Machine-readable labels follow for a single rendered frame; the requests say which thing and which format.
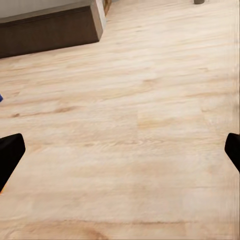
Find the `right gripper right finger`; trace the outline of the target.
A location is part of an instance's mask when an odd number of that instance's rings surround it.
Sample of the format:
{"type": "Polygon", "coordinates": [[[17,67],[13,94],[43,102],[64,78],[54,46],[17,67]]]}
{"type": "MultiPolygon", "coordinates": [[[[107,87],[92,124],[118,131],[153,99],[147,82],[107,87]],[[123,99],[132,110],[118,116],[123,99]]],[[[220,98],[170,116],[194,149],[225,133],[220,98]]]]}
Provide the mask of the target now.
{"type": "Polygon", "coordinates": [[[240,134],[229,133],[224,150],[240,172],[240,134]]]}

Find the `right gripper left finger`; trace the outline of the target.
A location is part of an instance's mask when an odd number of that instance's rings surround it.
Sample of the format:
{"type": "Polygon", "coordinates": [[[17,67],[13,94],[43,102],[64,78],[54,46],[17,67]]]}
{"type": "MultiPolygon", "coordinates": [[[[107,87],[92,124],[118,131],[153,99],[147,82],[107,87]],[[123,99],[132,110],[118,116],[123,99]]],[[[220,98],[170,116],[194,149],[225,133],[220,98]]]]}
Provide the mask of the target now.
{"type": "Polygon", "coordinates": [[[0,138],[0,192],[26,152],[21,133],[0,138]]]}

